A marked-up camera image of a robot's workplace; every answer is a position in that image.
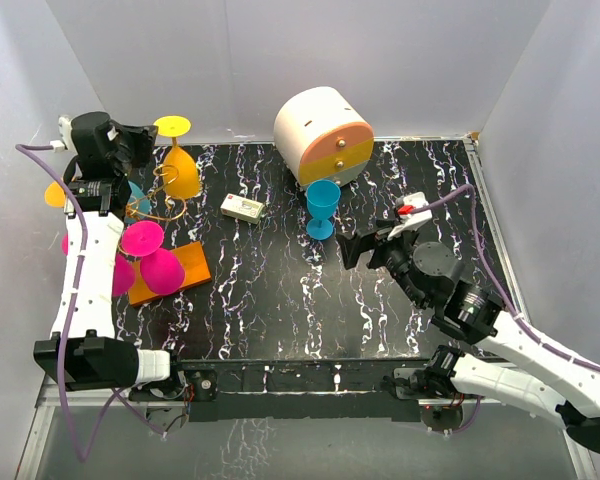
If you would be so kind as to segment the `blue wine glass front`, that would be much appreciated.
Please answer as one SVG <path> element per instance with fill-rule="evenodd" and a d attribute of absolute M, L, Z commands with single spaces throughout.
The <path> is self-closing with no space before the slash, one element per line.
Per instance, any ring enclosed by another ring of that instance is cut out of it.
<path fill-rule="evenodd" d="M 311 218 L 306 230 L 312 239 L 322 241 L 333 234 L 331 218 L 337 210 L 340 197 L 340 187 L 331 180 L 321 179 L 309 185 L 306 198 Z"/>

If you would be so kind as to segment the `pink wine glass front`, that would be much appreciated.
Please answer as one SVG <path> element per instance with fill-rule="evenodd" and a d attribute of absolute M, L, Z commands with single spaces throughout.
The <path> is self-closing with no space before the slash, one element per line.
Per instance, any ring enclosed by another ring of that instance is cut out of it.
<path fill-rule="evenodd" d="M 154 294 L 170 295 L 180 289 L 185 270 L 177 256 L 162 247 L 163 228 L 143 220 L 128 227 L 120 242 L 122 250 L 139 259 L 140 275 Z"/>

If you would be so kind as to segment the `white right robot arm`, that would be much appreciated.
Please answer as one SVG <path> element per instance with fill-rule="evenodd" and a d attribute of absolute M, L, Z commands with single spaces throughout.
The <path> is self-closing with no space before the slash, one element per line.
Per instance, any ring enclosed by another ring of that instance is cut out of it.
<path fill-rule="evenodd" d="M 496 399 L 564 429 L 579 445 L 600 454 L 600 366 L 564 353 L 505 310 L 502 299 L 471 283 L 464 265 L 439 242 L 420 243 L 415 230 L 391 237 L 392 225 L 336 240 L 347 269 L 364 252 L 368 268 L 384 268 L 445 335 L 494 353 L 511 368 L 489 364 L 458 348 L 441 345 L 422 370 L 385 377 L 389 391 L 446 397 L 454 394 Z"/>

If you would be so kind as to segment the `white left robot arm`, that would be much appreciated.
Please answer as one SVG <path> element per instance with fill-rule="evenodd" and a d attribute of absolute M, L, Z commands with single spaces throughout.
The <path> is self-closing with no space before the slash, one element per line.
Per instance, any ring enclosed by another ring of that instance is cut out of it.
<path fill-rule="evenodd" d="M 35 343 L 34 360 L 68 391 L 151 384 L 162 397 L 177 398 L 187 376 L 172 354 L 117 339 L 112 320 L 115 260 L 131 196 L 127 176 L 147 165 L 158 129 L 123 125 L 102 111 L 62 116 L 58 125 L 63 146 L 75 154 L 54 178 L 67 195 L 68 253 L 58 313 L 49 339 Z"/>

